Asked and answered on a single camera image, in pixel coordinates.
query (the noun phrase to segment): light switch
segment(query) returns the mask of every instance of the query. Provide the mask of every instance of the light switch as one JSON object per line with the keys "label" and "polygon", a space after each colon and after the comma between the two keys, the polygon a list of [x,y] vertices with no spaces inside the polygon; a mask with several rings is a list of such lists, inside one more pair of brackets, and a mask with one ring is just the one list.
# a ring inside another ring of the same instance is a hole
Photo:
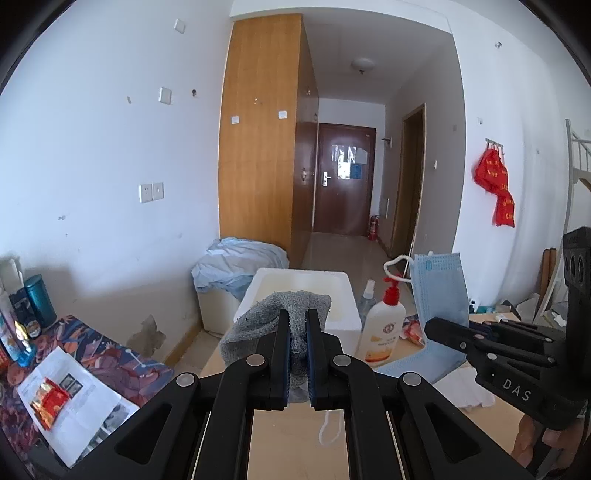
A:
{"label": "light switch", "polygon": [[152,184],[152,198],[154,200],[162,200],[164,198],[164,183]]}
{"label": "light switch", "polygon": [[158,101],[166,105],[170,105],[170,99],[173,96],[173,91],[170,88],[160,87],[160,96]]}
{"label": "light switch", "polygon": [[139,202],[147,203],[152,201],[152,184],[144,183],[139,186]]}
{"label": "light switch", "polygon": [[178,33],[184,33],[184,28],[185,28],[186,24],[185,22],[183,22],[181,19],[177,18],[177,21],[174,23],[174,29],[178,32]]}

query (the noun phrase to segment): styrofoam box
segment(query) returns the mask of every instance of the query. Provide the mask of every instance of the styrofoam box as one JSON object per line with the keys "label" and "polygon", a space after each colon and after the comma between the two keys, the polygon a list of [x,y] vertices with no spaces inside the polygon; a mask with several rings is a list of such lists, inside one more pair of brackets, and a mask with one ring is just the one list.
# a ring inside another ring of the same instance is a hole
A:
{"label": "styrofoam box", "polygon": [[234,323],[234,315],[240,300],[225,290],[197,293],[203,328],[210,333],[223,335]]}
{"label": "styrofoam box", "polygon": [[361,320],[349,277],[343,272],[259,268],[234,315],[234,322],[256,302],[267,298],[273,292],[300,290],[330,295],[332,306],[324,331],[336,335],[343,352],[354,356],[361,332]]}

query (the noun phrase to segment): wall socket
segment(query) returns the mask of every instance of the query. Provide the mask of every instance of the wall socket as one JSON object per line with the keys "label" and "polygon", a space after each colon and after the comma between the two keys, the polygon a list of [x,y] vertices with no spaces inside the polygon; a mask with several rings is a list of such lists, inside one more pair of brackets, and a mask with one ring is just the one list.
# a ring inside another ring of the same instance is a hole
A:
{"label": "wall socket", "polygon": [[144,183],[139,186],[139,202],[148,203],[152,201],[152,184]]}
{"label": "wall socket", "polygon": [[153,183],[152,184],[152,199],[162,200],[164,198],[164,183]]}

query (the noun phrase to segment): screw head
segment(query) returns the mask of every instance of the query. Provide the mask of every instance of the screw head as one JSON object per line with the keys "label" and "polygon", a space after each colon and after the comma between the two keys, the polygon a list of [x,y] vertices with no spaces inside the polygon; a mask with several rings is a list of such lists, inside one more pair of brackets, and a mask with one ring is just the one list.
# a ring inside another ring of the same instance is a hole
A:
{"label": "screw head", "polygon": [[333,363],[337,367],[346,367],[351,364],[351,357],[348,355],[337,355],[333,358]]}
{"label": "screw head", "polygon": [[195,383],[195,377],[193,374],[180,374],[177,377],[177,385],[179,387],[190,387]]}
{"label": "screw head", "polygon": [[421,377],[415,372],[407,373],[403,376],[402,380],[409,387],[418,387],[421,384]]}
{"label": "screw head", "polygon": [[248,358],[246,359],[246,363],[251,367],[259,367],[260,365],[265,363],[265,357],[259,355],[258,353],[255,353],[254,355],[248,356]]}

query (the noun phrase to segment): wooden wardrobe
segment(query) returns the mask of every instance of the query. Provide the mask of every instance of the wooden wardrobe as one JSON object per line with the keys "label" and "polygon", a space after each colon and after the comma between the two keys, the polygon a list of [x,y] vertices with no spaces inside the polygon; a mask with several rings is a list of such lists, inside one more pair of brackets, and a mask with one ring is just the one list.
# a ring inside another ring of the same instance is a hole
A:
{"label": "wooden wardrobe", "polygon": [[301,267],[312,231],[318,105],[301,15],[234,23],[220,125],[220,234],[278,245],[291,268]]}

